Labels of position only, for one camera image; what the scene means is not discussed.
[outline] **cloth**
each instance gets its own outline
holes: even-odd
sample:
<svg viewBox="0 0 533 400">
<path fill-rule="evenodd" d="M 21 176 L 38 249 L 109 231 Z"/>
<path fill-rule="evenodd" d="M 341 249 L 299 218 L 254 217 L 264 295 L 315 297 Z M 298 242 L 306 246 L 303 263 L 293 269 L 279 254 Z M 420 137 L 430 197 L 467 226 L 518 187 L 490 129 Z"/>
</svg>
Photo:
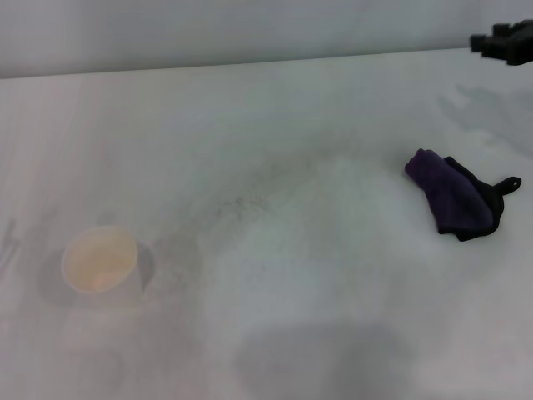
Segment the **cloth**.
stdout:
<svg viewBox="0 0 533 400">
<path fill-rule="evenodd" d="M 495 186 L 491 186 L 477 179 L 472 172 L 460 165 L 452 157 L 446 157 L 445 162 L 463 177 L 468 179 L 474 188 L 476 188 L 477 192 L 483 198 L 483 201 L 492 213 L 492 224 L 489 227 L 479 227 L 478 229 L 457 232 L 457 238 L 464 242 L 466 240 L 478 238 L 479 236 L 490 235 L 500 226 L 501 214 L 503 214 L 504 210 L 503 197 L 517 190 L 522 184 L 522 180 L 519 177 L 508 177 L 500 183 L 497 183 Z"/>
<path fill-rule="evenodd" d="M 435 152 L 418 150 L 405 170 L 424 191 L 439 233 L 454 233 L 459 240 L 469 240 L 494 225 L 494 213 L 473 181 Z"/>
</svg>

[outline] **purple cloth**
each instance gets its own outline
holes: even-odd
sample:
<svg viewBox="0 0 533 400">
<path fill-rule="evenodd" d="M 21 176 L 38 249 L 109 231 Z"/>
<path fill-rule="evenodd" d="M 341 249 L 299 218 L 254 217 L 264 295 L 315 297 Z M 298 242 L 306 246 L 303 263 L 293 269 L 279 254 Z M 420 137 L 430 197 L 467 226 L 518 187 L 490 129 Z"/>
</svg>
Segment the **purple cloth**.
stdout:
<svg viewBox="0 0 533 400">
<path fill-rule="evenodd" d="M 431 150 L 418 150 L 406 173 L 424 191 L 439 233 L 492 226 L 492 211 L 472 183 Z"/>
</svg>

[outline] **black cloth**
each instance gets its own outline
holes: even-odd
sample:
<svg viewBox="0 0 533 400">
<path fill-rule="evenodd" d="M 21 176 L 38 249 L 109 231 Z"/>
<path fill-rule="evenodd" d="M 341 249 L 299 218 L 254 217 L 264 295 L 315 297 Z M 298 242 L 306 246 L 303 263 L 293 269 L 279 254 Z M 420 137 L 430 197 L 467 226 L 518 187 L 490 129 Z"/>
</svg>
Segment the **black cloth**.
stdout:
<svg viewBox="0 0 533 400">
<path fill-rule="evenodd" d="M 522 184 L 519 177 L 509 177 L 504 179 L 495 186 L 491 186 L 476 178 L 476 176 L 460 165 L 454 158 L 446 157 L 446 163 L 454 168 L 457 172 L 467 178 L 474 188 L 478 191 L 480 196 L 485 201 L 486 205 L 492 211 L 492 226 L 481 229 L 458 230 L 453 232 L 461 242 L 478 238 L 479 236 L 488 236 L 493 233 L 500 226 L 501 214 L 504 210 L 503 197 L 507 194 L 513 193 Z"/>
</svg>

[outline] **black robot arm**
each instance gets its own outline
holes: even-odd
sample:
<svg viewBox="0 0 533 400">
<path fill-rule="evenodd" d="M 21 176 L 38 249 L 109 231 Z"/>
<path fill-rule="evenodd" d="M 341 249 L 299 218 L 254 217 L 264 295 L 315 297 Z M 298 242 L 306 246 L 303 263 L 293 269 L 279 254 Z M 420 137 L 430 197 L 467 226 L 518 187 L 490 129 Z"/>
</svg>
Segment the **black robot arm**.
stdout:
<svg viewBox="0 0 533 400">
<path fill-rule="evenodd" d="M 470 48 L 482 57 L 495 58 L 507 65 L 522 65 L 533 61 L 533 20 L 511 25 L 497 23 L 492 36 L 472 35 Z"/>
</svg>

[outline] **tabletop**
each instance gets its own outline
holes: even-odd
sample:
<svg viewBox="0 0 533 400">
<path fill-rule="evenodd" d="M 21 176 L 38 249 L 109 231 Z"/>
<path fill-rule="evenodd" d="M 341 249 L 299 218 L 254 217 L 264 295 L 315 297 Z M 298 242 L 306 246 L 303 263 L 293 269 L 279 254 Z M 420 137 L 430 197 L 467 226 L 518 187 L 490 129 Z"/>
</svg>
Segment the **tabletop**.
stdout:
<svg viewBox="0 0 533 400">
<path fill-rule="evenodd" d="M 532 110 L 462 49 L 0 81 L 2 397 L 531 398 Z M 436 232 L 418 148 L 523 178 L 498 231 Z M 107 224 L 131 307 L 62 280 Z"/>
</svg>

